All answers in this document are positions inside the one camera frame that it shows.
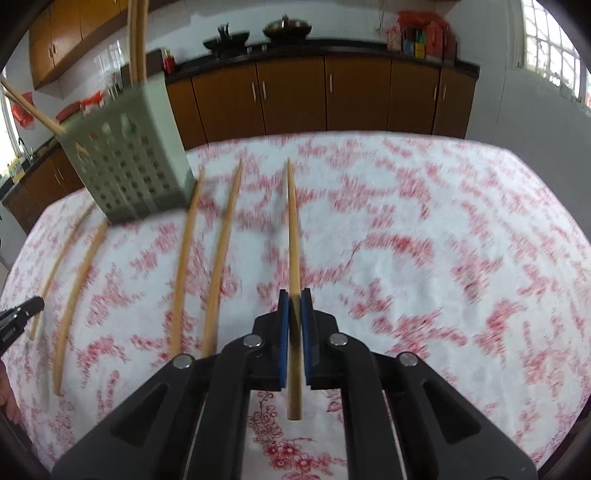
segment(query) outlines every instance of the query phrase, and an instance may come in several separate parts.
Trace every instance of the countertop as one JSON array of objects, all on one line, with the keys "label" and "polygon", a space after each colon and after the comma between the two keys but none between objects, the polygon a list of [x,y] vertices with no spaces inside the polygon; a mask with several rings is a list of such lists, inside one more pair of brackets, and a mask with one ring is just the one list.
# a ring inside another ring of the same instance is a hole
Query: countertop
[{"label": "countertop", "polygon": [[20,182],[14,184],[11,177],[3,177],[0,180],[0,201],[2,203],[6,203],[10,195],[16,192],[19,188],[21,188],[21,183],[33,173],[39,166],[43,163],[43,161],[49,157],[53,152],[55,152],[58,148],[60,148],[59,142],[56,140],[55,137],[51,137],[47,142],[45,142],[42,146],[40,146],[33,157],[30,160],[25,160],[22,162],[22,169],[25,171],[25,175],[21,178]]},{"label": "countertop", "polygon": [[230,65],[290,57],[321,56],[325,54],[381,56],[393,60],[432,65],[436,68],[441,68],[442,66],[455,68],[476,80],[480,76],[480,67],[466,61],[456,60],[455,65],[447,65],[442,64],[440,61],[404,57],[398,53],[388,51],[386,44],[383,42],[317,38],[303,40],[293,44],[257,43],[247,45],[242,50],[224,53],[219,56],[215,54],[203,55],[193,60],[179,63],[176,72],[166,77],[166,83],[174,83],[186,77],[211,72],[212,70]]}]

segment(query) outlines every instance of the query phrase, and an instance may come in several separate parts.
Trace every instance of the wooden cabinet door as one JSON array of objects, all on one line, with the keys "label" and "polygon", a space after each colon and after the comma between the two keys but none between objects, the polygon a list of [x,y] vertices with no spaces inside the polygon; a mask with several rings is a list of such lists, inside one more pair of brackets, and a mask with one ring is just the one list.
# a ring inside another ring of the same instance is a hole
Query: wooden cabinet door
[{"label": "wooden cabinet door", "polygon": [[326,130],[324,58],[256,64],[267,135]]},{"label": "wooden cabinet door", "polygon": [[53,62],[57,65],[82,41],[78,0],[56,0],[50,9]]},{"label": "wooden cabinet door", "polygon": [[66,195],[84,188],[82,180],[61,148],[58,148],[55,153],[52,153],[49,160],[53,163],[54,172],[57,173],[57,179],[61,183]]},{"label": "wooden cabinet door", "polygon": [[171,83],[166,89],[184,149],[191,150],[207,143],[191,79]]},{"label": "wooden cabinet door", "polygon": [[265,134],[254,64],[193,77],[208,142]]},{"label": "wooden cabinet door", "polygon": [[439,69],[394,60],[388,130],[431,135],[439,89]]},{"label": "wooden cabinet door", "polygon": [[35,19],[29,30],[29,57],[33,85],[39,83],[53,70],[53,51],[51,49],[51,25],[47,10]]},{"label": "wooden cabinet door", "polygon": [[10,194],[6,206],[27,234],[31,232],[33,225],[41,216],[39,206],[23,185],[16,187],[15,191]]},{"label": "wooden cabinet door", "polygon": [[66,195],[62,181],[49,158],[31,173],[31,176],[24,181],[24,185],[41,211]]},{"label": "wooden cabinet door", "polygon": [[326,57],[328,130],[386,130],[390,59]]},{"label": "wooden cabinet door", "polygon": [[476,80],[455,70],[441,70],[433,135],[466,138]]},{"label": "wooden cabinet door", "polygon": [[121,13],[119,0],[79,0],[79,4],[82,38],[88,37],[101,25]]}]

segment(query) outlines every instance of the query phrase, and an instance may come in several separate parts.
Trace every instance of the red container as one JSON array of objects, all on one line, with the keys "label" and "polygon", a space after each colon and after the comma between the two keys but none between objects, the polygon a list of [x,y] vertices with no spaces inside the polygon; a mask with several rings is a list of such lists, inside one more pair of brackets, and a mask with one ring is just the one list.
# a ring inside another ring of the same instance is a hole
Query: red container
[{"label": "red container", "polygon": [[177,63],[176,63],[174,57],[170,54],[170,50],[164,50],[163,65],[164,65],[164,71],[166,72],[166,75],[170,75],[171,73],[174,73],[174,71],[177,67]]},{"label": "red container", "polygon": [[428,59],[443,60],[443,29],[436,22],[425,27],[427,33],[426,57]]}]

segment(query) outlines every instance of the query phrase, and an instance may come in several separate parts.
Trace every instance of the faucet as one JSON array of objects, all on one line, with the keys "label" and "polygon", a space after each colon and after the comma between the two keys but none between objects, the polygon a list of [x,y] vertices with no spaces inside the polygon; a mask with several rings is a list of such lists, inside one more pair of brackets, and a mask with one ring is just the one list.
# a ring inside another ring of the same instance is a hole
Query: faucet
[{"label": "faucet", "polygon": [[32,161],[33,160],[33,149],[31,149],[31,151],[29,152],[29,150],[27,149],[27,146],[25,145],[25,141],[21,137],[18,137],[18,144],[22,147],[27,160],[29,162]]}]

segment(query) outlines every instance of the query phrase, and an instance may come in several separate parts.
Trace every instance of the white tablecloth with red pattern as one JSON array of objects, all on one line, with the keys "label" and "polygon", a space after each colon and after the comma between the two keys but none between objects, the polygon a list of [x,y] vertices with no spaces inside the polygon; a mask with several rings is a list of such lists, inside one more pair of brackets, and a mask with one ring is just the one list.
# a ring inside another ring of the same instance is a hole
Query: white tablecloth with red pattern
[{"label": "white tablecloth with red pattern", "polygon": [[[207,167],[186,282],[183,349],[199,357],[204,302],[232,171],[245,163],[224,270],[219,348],[250,332],[288,286],[285,161],[295,164],[301,275],[314,306],[376,352],[419,354],[540,466],[591,393],[591,247],[544,183],[498,148],[395,134],[296,135],[188,153]],[[1,307],[39,294],[82,190],[51,205],[12,269]],[[35,341],[5,355],[24,425],[51,466],[168,360],[186,212],[109,228],[52,393],[56,332],[103,213],[83,222],[45,299]],[[337,391],[253,393],[243,477],[346,478]]]}]

